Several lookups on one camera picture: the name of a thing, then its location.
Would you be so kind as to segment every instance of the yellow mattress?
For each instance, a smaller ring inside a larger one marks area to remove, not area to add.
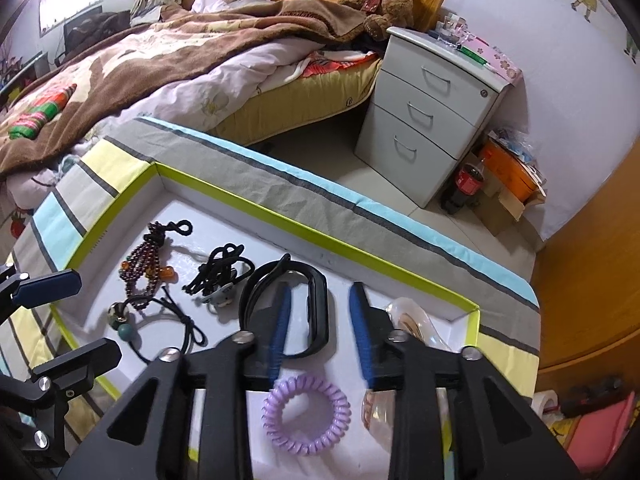
[[[243,146],[334,116],[366,100],[381,59],[314,75],[257,95],[207,133]]]

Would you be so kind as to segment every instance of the red strawberry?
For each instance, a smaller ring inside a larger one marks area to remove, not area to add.
[[[24,231],[24,221],[22,219],[15,219],[11,222],[11,236],[16,240],[20,237]]]

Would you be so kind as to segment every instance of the brown blanket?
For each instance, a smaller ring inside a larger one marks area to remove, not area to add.
[[[242,8],[242,14],[193,14],[163,9],[164,23],[141,25],[91,47],[39,79],[0,123],[0,180],[37,170],[68,150],[95,123],[148,97],[162,86],[209,73],[254,46],[286,36],[346,43],[364,28],[364,13],[323,0],[282,0]],[[35,140],[9,140],[8,128],[52,86],[78,89]]]

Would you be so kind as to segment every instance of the nightstand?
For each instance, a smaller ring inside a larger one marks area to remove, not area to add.
[[[355,154],[424,207],[511,84],[427,34],[391,27]]]

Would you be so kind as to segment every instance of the drawer handle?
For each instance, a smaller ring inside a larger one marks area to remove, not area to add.
[[[438,79],[440,79],[441,81],[444,81],[446,84],[450,85],[451,81],[449,79],[444,79],[443,77],[440,77],[438,74],[434,74],[431,70],[427,70],[426,67],[421,67],[426,73],[431,74],[434,77],[437,77]]]
[[[425,117],[430,118],[433,121],[433,116],[432,115],[429,115],[427,112],[423,112],[422,110],[420,110],[420,108],[416,108],[410,102],[408,102],[407,105],[408,105],[409,108],[413,108],[417,112],[420,112],[422,115],[424,115]]]
[[[412,150],[411,148],[409,148],[406,144],[403,144],[400,140],[398,140],[397,136],[394,136],[394,141],[397,142],[398,144],[400,144],[400,146],[402,146],[403,148],[408,149],[410,152],[415,153],[418,151],[418,149],[416,148],[415,150]]]

